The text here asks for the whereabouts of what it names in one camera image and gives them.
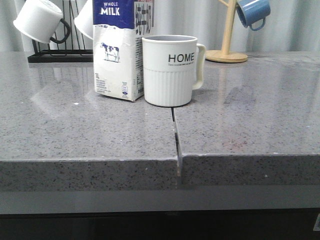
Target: wooden base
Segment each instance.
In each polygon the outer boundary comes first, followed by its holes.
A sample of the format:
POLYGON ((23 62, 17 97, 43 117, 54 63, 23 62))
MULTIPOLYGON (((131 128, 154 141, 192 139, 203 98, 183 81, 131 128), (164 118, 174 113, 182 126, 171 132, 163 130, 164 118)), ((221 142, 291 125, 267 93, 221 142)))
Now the wooden base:
POLYGON ((205 58, 219 63, 243 63, 248 60, 248 56, 244 53, 231 51, 228 55, 224 55, 221 50, 206 51, 205 58))

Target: speckled stone countertop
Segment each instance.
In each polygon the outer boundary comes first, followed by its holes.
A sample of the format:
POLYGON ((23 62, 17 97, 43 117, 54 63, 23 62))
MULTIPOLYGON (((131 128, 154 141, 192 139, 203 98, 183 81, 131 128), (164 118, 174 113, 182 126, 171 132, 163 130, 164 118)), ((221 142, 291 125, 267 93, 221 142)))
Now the speckled stone countertop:
POLYGON ((95 93, 93 63, 0 52, 0 191, 177 187, 170 108, 95 93))
POLYGON ((174 109, 184 185, 319 185, 320 53, 206 61, 174 109))

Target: blue mug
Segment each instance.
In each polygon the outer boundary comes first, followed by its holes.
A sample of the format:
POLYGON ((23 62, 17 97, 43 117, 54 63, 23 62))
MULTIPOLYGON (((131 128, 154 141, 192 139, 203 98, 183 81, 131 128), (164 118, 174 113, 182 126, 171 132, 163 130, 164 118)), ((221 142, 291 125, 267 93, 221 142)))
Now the blue mug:
POLYGON ((252 31, 258 31, 266 24, 266 16, 271 12, 269 0, 240 0, 237 2, 236 11, 245 28, 250 27, 252 31), (253 28, 252 24, 262 21, 262 25, 253 28))

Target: mug rack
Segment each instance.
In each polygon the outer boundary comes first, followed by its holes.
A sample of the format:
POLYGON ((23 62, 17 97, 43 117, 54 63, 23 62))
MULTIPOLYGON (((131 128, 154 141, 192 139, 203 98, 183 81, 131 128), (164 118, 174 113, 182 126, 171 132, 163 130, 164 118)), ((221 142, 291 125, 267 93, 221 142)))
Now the mug rack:
POLYGON ((88 40, 76 28, 74 19, 79 14, 77 0, 59 0, 62 5, 64 19, 71 27, 70 35, 64 43, 44 44, 32 40, 34 54, 29 56, 29 63, 75 63, 93 62, 93 46, 87 47, 88 40))
POLYGON ((206 59, 219 63, 242 63, 248 60, 248 56, 244 53, 230 51, 231 36, 234 26, 237 0, 218 0, 227 7, 225 27, 222 40, 221 50, 206 51, 206 59))

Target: cow illustration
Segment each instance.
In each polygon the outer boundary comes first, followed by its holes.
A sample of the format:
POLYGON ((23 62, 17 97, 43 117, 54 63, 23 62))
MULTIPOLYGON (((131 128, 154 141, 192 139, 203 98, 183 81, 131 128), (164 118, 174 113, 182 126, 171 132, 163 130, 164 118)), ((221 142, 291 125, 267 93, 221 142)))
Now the cow illustration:
POLYGON ((100 45, 101 48, 104 48, 104 52, 105 52, 105 59, 107 61, 112 61, 112 62, 119 62, 119 48, 116 46, 109 46, 106 45, 104 42, 101 43, 100 45))

